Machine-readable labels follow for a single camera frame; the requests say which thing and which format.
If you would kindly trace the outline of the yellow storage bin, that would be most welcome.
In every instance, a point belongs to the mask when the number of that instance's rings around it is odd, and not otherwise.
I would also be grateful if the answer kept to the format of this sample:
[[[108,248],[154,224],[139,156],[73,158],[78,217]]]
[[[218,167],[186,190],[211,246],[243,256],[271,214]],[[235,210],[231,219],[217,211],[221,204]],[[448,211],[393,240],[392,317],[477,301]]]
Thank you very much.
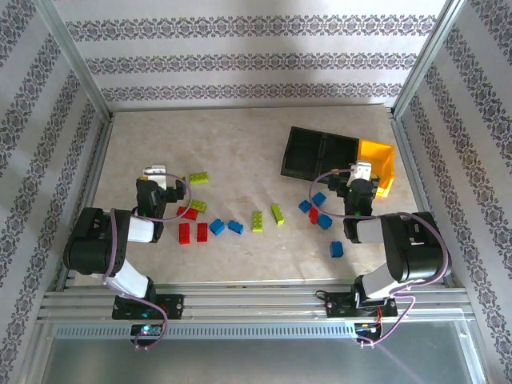
[[[370,175],[379,180],[377,196],[387,198],[395,179],[394,146],[361,139],[357,160],[371,164]]]

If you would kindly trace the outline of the black storage bin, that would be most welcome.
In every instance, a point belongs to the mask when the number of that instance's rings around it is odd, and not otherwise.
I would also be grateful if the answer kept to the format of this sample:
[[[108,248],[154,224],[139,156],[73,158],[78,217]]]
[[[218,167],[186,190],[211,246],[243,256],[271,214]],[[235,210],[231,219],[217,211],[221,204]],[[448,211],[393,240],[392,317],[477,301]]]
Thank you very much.
[[[313,181],[319,172],[325,134],[292,126],[282,159],[281,175]]]
[[[319,173],[332,169],[349,169],[357,161],[359,139],[336,134],[326,134]]]

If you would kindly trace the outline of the left controller circuit board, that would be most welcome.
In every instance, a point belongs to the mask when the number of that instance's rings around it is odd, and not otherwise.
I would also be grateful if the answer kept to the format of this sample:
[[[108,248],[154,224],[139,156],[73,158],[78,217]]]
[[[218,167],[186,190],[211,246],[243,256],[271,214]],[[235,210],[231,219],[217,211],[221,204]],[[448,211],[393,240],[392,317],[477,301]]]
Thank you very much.
[[[162,333],[161,325],[154,324],[135,324],[132,325],[130,335],[143,337],[157,337]]]

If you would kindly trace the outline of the grey metal panel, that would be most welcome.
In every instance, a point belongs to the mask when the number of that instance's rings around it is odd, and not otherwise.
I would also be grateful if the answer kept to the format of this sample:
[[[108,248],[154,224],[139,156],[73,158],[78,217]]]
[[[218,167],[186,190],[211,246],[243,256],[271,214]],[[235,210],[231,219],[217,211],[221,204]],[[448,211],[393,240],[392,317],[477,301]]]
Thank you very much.
[[[410,322],[383,344],[323,338],[196,338],[187,331],[137,351],[104,327],[61,326],[46,337],[29,384],[488,384],[462,322]]]

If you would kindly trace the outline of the aluminium side rail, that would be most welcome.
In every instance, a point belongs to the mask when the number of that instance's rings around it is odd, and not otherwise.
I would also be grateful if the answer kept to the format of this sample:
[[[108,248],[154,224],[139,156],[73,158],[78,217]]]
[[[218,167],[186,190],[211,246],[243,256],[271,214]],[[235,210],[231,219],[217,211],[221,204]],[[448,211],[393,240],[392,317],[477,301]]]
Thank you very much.
[[[390,114],[390,126],[417,206],[415,211],[429,211],[432,213],[438,231],[443,237],[451,256],[451,272],[442,279],[432,282],[428,286],[423,286],[422,290],[440,288],[441,286],[443,286],[444,290],[455,288],[467,290],[467,285],[458,273],[458,267],[463,266],[461,264],[461,251],[458,248],[449,217],[443,211],[436,210],[433,206],[433,195],[429,190],[429,186],[434,187],[435,193],[438,193],[439,190],[434,184],[428,183],[426,172],[418,164],[418,157],[411,148],[402,123],[397,121],[392,114]]]
[[[98,174],[101,172],[102,164],[104,162],[106,148],[108,147],[108,141],[110,139],[113,123],[114,114],[111,114],[109,119],[105,120],[104,123],[98,128],[93,146],[91,147],[88,163],[85,168],[81,188],[78,193],[78,199],[75,204],[74,212],[71,216],[69,231],[66,239],[69,239],[71,233],[73,232],[74,225],[76,224],[82,209],[84,207],[88,207],[94,200],[94,194],[96,192],[99,180]]]

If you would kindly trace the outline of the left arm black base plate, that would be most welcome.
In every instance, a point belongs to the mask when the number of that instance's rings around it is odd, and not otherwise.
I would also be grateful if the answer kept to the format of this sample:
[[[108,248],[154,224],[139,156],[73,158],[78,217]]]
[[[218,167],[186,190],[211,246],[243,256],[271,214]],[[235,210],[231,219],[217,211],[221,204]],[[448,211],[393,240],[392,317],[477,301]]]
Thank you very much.
[[[159,306],[169,320],[182,318],[184,296],[180,294],[158,294],[156,306]],[[114,320],[163,320],[161,312],[148,304],[138,301],[115,297],[112,310]]]

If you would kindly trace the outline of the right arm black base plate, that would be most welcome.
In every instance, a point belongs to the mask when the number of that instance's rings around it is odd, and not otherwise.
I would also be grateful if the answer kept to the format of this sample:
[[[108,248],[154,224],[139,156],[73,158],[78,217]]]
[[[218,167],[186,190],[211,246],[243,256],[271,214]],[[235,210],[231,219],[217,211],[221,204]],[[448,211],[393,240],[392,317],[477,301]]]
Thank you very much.
[[[328,318],[396,317],[396,301],[391,298],[363,300],[358,292],[328,293],[325,296]]]

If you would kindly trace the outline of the aluminium mounting rail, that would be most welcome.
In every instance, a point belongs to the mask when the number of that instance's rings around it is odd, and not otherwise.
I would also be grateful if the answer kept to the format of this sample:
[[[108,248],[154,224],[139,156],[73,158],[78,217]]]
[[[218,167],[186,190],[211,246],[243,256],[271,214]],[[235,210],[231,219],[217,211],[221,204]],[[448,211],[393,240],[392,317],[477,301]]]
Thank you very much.
[[[260,282],[192,282],[159,284],[160,294],[184,297],[183,322],[324,322],[320,291],[347,292],[347,280],[282,280]],[[407,321],[473,320],[474,309],[463,288],[443,284],[412,289],[417,299]],[[47,292],[39,322],[111,323],[114,293],[100,286],[68,286]]]

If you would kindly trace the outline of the aluminium frame post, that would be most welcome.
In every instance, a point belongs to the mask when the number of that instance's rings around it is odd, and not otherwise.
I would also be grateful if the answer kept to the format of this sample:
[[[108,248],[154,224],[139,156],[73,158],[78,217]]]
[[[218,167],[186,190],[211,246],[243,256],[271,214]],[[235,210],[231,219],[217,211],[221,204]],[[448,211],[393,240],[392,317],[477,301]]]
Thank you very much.
[[[59,45],[61,52],[66,57],[70,68],[84,86],[85,92],[89,100],[93,103],[94,108],[105,120],[110,121],[113,113],[110,111],[94,76],[88,68],[85,59],[79,52],[53,0],[32,0],[32,2],[49,28],[54,40]]]
[[[392,107],[389,108],[389,117],[391,119],[397,119],[404,113],[405,108],[414,96],[416,89],[419,88],[427,70],[436,58],[446,36],[467,1],[468,0],[446,0],[397,99]]]

